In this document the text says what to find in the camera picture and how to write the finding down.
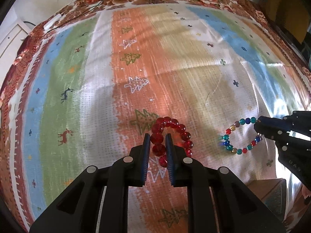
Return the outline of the person's right hand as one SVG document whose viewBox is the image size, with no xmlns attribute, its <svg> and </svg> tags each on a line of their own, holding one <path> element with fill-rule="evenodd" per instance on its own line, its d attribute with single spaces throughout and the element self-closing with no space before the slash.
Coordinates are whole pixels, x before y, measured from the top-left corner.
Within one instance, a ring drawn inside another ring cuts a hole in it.
<svg viewBox="0 0 311 233">
<path fill-rule="evenodd" d="M 310 203 L 310 198 L 311 198 L 311 191 L 308 190 L 305 186 L 301 189 L 301 194 L 303 195 L 304 198 L 304 204 L 308 205 Z"/>
</svg>

